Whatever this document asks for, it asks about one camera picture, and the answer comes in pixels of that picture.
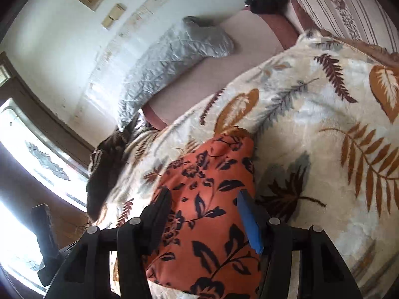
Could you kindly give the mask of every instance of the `silver quilted pillow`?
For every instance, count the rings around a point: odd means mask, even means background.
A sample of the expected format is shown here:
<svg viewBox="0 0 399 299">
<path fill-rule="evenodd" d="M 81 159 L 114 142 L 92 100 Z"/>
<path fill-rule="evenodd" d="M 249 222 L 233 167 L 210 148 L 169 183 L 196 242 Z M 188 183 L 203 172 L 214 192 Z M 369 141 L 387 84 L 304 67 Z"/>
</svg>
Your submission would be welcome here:
<svg viewBox="0 0 399 299">
<path fill-rule="evenodd" d="M 129 71 L 118 107 L 123 130 L 153 95 L 205 57 L 224 57 L 234 43 L 219 27 L 200 27 L 186 17 L 154 43 Z"/>
</svg>

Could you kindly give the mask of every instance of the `wall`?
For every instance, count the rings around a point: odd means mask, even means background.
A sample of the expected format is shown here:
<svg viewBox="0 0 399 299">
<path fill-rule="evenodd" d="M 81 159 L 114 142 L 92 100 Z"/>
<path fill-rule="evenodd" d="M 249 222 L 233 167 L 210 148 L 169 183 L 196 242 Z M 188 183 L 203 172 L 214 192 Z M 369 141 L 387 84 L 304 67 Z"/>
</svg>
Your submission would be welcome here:
<svg viewBox="0 0 399 299">
<path fill-rule="evenodd" d="M 83 113 L 79 109 L 88 78 L 109 41 L 143 2 L 145 0 L 104 0 L 93 12 L 77 0 L 30 0 L 0 45 L 0 51 L 7 52 L 39 99 L 94 146 L 112 132 L 116 122 L 92 105 L 86 104 Z M 221 19 L 240 10 L 243 2 L 172 0 L 164 6 L 167 13 L 155 15 L 154 34 L 143 34 L 137 40 L 141 46 L 149 46 L 170 24 L 181 19 L 182 14 Z M 101 22 L 116 3 L 127 6 L 127 11 L 107 31 Z M 151 31 L 151 22 L 148 26 L 147 32 Z"/>
</svg>

